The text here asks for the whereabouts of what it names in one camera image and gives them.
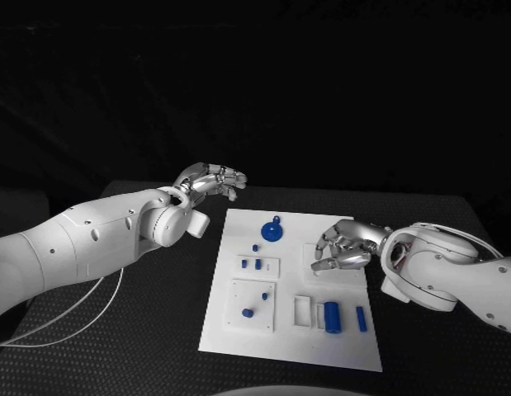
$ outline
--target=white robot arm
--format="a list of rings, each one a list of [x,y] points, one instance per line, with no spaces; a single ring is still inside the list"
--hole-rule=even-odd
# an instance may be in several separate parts
[[[197,163],[172,187],[85,202],[0,238],[0,314],[45,291],[113,274],[186,231],[201,238],[208,217],[194,207],[207,194],[234,200],[246,182],[234,169]]]
[[[481,259],[469,241],[494,260]],[[511,257],[476,237],[436,224],[393,232],[345,219],[321,237],[316,259],[326,246],[332,257],[312,264],[315,271],[360,268],[378,255],[388,295],[439,311],[452,311],[460,301],[486,324],[511,332]]]

